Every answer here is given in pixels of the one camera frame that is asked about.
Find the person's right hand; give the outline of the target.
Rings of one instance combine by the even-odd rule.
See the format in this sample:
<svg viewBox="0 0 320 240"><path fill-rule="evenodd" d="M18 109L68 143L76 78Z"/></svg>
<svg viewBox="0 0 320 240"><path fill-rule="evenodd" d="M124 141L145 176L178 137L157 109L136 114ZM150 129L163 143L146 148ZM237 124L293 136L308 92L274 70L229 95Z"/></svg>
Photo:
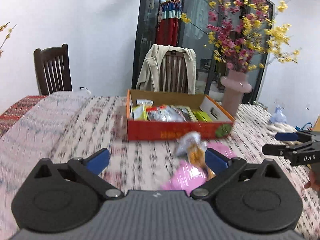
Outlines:
<svg viewBox="0 0 320 240"><path fill-rule="evenodd" d="M313 172L313 170L310 170L309 171L309 174L308 174L308 182L304 185L304 188L305 189L313 189L314 191L316 192L319 192L319 189L320 189L320 185L319 185L319 181L317 180L317 176L316 176L316 173Z"/></svg>

